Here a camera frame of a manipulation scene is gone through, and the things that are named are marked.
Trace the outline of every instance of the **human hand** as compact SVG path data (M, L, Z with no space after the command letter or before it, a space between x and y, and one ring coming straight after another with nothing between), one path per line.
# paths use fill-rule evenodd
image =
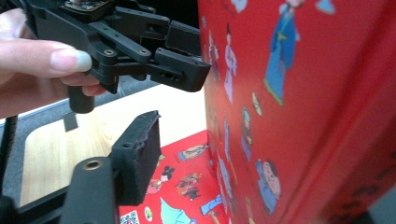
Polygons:
M0 14L0 119L67 98L67 86L84 94L105 92L83 72L92 66L88 53L63 43L33 40L20 9Z

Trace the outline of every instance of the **wooden board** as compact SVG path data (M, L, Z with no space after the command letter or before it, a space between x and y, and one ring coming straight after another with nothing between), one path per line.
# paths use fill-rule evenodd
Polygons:
M62 120L40 127L26 139L21 205L67 186L77 163L108 155L134 118L152 110L161 115L162 147L206 129L203 91L191 93L164 85L77 115L75 130L66 132Z

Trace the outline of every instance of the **clamp jaw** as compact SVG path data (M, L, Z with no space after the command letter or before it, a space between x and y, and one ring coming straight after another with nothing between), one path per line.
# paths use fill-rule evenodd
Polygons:
M135 0L12 0L24 9L27 26L36 38L60 41L88 52L97 78L117 93L119 76L131 76L183 91L199 91L210 65L201 62L199 30L156 15ZM142 46L157 40L158 48ZM70 87L70 106L77 113L93 110L93 97Z

